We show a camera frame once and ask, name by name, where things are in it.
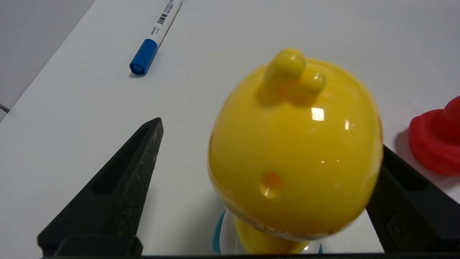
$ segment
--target yellow toy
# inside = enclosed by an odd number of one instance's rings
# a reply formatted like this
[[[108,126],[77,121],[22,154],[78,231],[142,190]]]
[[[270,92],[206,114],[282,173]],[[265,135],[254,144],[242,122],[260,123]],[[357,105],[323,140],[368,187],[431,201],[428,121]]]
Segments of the yellow toy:
[[[208,165],[248,253],[299,253],[363,211],[382,157],[379,113],[364,85],[285,49],[225,101]]]

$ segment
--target white table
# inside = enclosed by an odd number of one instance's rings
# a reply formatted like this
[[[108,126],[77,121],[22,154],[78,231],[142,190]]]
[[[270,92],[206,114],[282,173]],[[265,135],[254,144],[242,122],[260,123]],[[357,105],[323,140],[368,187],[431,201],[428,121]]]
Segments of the white table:
[[[39,257],[38,233],[155,117],[165,133],[138,230],[144,254],[212,253],[224,206],[207,176],[211,127],[233,87],[286,47],[359,77],[385,144],[460,201],[460,180],[414,161],[406,132],[460,93],[460,2],[186,0],[147,76],[131,77],[157,5],[96,1],[0,123],[2,258]],[[326,252],[382,249],[366,212],[324,243]]]

